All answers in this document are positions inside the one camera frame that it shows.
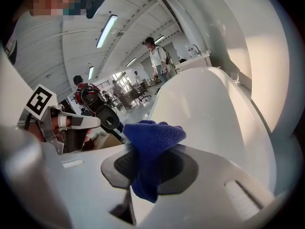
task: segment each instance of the cardboard box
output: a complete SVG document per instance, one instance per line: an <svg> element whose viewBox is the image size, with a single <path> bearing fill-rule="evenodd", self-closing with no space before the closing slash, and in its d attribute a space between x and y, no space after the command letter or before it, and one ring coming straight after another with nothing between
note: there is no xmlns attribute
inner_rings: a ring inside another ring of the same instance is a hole
<svg viewBox="0 0 305 229"><path fill-rule="evenodd" d="M103 149L108 147L115 147L122 145L122 143L112 134L107 134L104 132L99 133L96 139L94 139L94 149Z"/></svg>

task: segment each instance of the hair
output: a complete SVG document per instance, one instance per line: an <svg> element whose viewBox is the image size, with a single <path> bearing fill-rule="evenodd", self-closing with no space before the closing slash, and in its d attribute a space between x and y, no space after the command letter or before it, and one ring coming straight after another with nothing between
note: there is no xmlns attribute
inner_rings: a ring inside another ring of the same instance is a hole
<svg viewBox="0 0 305 229"><path fill-rule="evenodd" d="M150 43L153 46L157 46L156 44L154 44L154 39L152 37L147 37L145 40L145 44Z"/></svg>
<svg viewBox="0 0 305 229"><path fill-rule="evenodd" d="M83 82L83 79L82 79L82 77L81 77L80 75L76 75L76 76L73 78L73 81L74 81L74 84L78 86L80 83Z"/></svg>

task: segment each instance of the faucet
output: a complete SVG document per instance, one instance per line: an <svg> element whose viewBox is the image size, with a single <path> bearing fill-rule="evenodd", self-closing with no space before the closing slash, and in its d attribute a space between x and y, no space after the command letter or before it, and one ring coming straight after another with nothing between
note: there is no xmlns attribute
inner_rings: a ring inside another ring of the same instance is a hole
<svg viewBox="0 0 305 229"><path fill-rule="evenodd" d="M197 45L193 44L190 48L189 51L193 50L193 47L196 47L198 51L195 50L195 55L203 55L203 53L200 51Z"/></svg>

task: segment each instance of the blue towel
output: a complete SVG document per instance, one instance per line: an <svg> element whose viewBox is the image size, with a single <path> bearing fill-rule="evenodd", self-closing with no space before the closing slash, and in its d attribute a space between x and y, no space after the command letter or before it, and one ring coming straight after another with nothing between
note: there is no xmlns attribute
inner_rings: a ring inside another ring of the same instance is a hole
<svg viewBox="0 0 305 229"><path fill-rule="evenodd" d="M160 184L160 171L156 167L157 158L184 140L186 133L181 126L170 126L166 122L156 124L154 121L144 120L136 124L126 124L123 133L140 153L139 172L132 182L132 189L138 197L155 203Z"/></svg>

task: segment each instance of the fluorescent light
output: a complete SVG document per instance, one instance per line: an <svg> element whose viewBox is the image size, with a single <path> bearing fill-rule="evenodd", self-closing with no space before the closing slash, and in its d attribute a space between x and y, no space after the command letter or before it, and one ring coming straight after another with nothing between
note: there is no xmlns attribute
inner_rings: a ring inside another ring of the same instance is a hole
<svg viewBox="0 0 305 229"><path fill-rule="evenodd" d="M90 80L90 79L92 78L93 69L94 69L94 66L90 67L90 69L89 69L89 76L88 76L88 80Z"/></svg>
<svg viewBox="0 0 305 229"><path fill-rule="evenodd" d="M130 63L128 65L126 65L126 67L130 66L133 62L135 62L137 60L137 58L134 58L133 60L130 61Z"/></svg>
<svg viewBox="0 0 305 229"><path fill-rule="evenodd" d="M100 38L97 41L96 47L101 48L106 40L107 35L109 34L111 28L115 24L116 20L118 19L117 15L111 15L110 18L108 19L104 29L101 32Z"/></svg>
<svg viewBox="0 0 305 229"><path fill-rule="evenodd" d="M162 36L162 37L160 37L159 39L157 39L157 40L155 41L155 44L161 42L161 41L164 39L164 37L165 37L165 36Z"/></svg>

